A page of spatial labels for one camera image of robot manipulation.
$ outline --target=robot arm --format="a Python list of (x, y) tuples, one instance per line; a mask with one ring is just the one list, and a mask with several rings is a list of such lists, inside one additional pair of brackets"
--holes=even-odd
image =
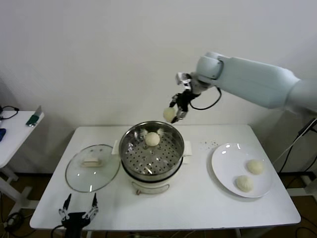
[(262, 107), (317, 114), (317, 81), (302, 81), (291, 71), (266, 63), (207, 53), (199, 59), (196, 72), (178, 73), (176, 81), (185, 91), (172, 99), (170, 108), (178, 106), (173, 119), (164, 115), (172, 123), (183, 119), (191, 100), (213, 86)]

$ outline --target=white wall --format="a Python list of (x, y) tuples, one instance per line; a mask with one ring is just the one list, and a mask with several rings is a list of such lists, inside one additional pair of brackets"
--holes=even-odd
[[(207, 51), (317, 78), (316, 8), (314, 0), (1, 1), (1, 103), (46, 113), (10, 164), (52, 172), (78, 126), (162, 120), (182, 90), (175, 73), (195, 70)], [(216, 97), (210, 90), (195, 104)], [(249, 123), (264, 142), (280, 116), (225, 93), (182, 123)]]

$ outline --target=table leg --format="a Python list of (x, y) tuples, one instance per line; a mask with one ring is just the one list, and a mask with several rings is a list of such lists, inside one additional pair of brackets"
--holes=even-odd
[(253, 228), (251, 231), (242, 235), (241, 238), (260, 238), (266, 232), (272, 230), (274, 227)]
[(27, 199), (29, 193), (32, 190), (32, 187), (25, 187), (22, 193), (19, 193), (12, 186), (10, 186), (6, 181), (0, 178), (0, 190), (15, 201), (15, 205), (13, 206), (10, 214), (14, 212), (20, 211), (20, 209), (35, 209), (38, 205), (39, 201), (29, 200)]
[(8, 167), (3, 167), (0, 169), (0, 171), (8, 177), (8, 180), (7, 180), (8, 183), (10, 183), (12, 180), (18, 181), (19, 179), (19, 177)]
[(93, 232), (92, 231), (87, 231), (87, 235), (86, 235), (86, 238), (91, 238)]

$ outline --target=power cord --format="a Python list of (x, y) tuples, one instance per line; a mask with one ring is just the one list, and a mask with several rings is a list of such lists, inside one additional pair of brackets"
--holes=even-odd
[(311, 230), (311, 229), (309, 229), (309, 228), (307, 228), (307, 227), (298, 227), (298, 228), (296, 229), (296, 231), (295, 231), (295, 237), (296, 237), (296, 238), (298, 238), (298, 232), (299, 232), (300, 230), (308, 230), (308, 231), (310, 231), (311, 233), (313, 233), (313, 234), (317, 237), (317, 233), (315, 233), (313, 230)]
[(209, 107), (206, 107), (206, 108), (196, 108), (196, 107), (194, 107), (194, 106), (192, 105), (192, 102), (189, 102), (189, 105), (190, 105), (193, 109), (199, 110), (199, 111), (207, 110), (207, 109), (213, 107), (214, 105), (217, 104), (217, 102), (219, 102), (219, 100), (221, 99), (221, 96), (222, 96), (221, 89), (218, 88), (218, 87), (216, 87), (216, 88), (217, 88), (217, 90), (218, 90), (218, 92), (219, 92), (219, 97), (218, 97), (218, 99), (217, 99), (213, 104), (211, 104)]
[[(317, 124), (317, 118), (313, 118), (312, 120), (310, 120), (297, 134), (295, 140), (293, 141), (293, 143), (287, 147), (286, 150), (283, 151), (283, 153), (277, 157), (277, 159), (274, 161), (274, 164), (286, 153), (286, 151), (288, 150), (292, 150), (293, 149), (293, 146), (295, 145), (295, 143), (303, 136), (305, 135), (309, 130), (312, 130), (312, 128)], [(280, 169), (279, 173), (282, 171), (282, 169), (284, 168), (284, 166), (286, 165), (286, 162), (288, 160), (288, 157), (289, 157), (289, 154), (290, 154), (290, 151), (288, 152), (287, 156), (286, 156), (286, 160), (282, 166), (282, 168)]]
[(63, 225), (58, 225), (56, 227), (53, 228), (53, 230), (51, 231), (51, 238), (53, 238), (54, 236), (54, 231), (57, 229), (57, 228), (60, 228), (60, 227), (63, 227)]
[[(296, 138), (294, 139), (293, 143), (297, 140), (297, 138), (299, 137), (299, 135), (296, 136)], [(279, 173), (282, 172), (283, 168), (285, 167), (287, 161), (288, 161), (288, 157), (290, 155), (290, 153), (292, 152), (292, 149), (293, 149), (294, 145), (292, 145), (292, 147), (289, 149), (288, 153), (287, 153), (287, 156), (286, 156), (286, 159), (284, 161), (284, 164), (282, 165), (281, 169), (279, 170)]]
[(13, 106), (5, 106), (5, 107), (2, 108), (2, 110), (5, 109), (5, 108), (12, 108), (13, 110), (15, 110), (15, 114), (13, 114), (12, 116), (10, 116), (8, 118), (0, 117), (0, 120), (8, 120), (8, 119), (16, 116), (19, 113), (19, 111), (20, 111), (19, 108), (16, 108), (16, 107), (13, 107)]
[[(317, 161), (317, 155), (316, 155), (314, 161), (311, 163), (311, 165), (309, 165), (308, 168), (305, 169), (303, 172), (307, 172), (307, 171), (314, 165), (314, 163), (315, 163), (316, 161)], [(298, 176), (296, 176), (295, 178), (293, 178), (293, 179), (288, 183), (288, 185), (287, 185), (285, 188), (288, 189), (288, 187), (289, 187), (296, 179), (298, 179), (299, 177), (300, 177), (300, 175), (298, 175)]]
[(23, 235), (23, 236), (18, 236), (16, 234), (14, 234), (13, 232), (18, 230), (22, 224), (25, 218), (30, 217), (30, 216), (26, 216), (24, 217), (24, 215), (21, 212), (15, 212), (10, 214), (7, 219), (4, 221), (3, 219), (3, 198), (2, 198), (2, 192), (0, 192), (0, 205), (1, 205), (1, 221), (3, 222), (3, 227), (4, 230), (6, 232), (8, 232), (8, 234), (16, 237), (16, 238), (25, 238), (30, 236), (31, 234), (33, 234), (34, 232), (36, 232), (36, 230), (31, 231), (30, 233)]

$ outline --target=dough ball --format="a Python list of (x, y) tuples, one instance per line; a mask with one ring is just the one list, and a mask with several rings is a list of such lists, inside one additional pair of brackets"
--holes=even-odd
[(254, 175), (260, 175), (264, 170), (264, 163), (262, 160), (250, 160), (247, 163), (247, 168)]
[(145, 136), (145, 143), (148, 146), (157, 146), (159, 144), (159, 134), (156, 132), (150, 132)]
[(164, 119), (171, 123), (175, 117), (175, 109), (174, 108), (165, 108), (163, 112)]
[(242, 175), (236, 179), (237, 187), (243, 192), (250, 192), (253, 189), (253, 180), (249, 176)]

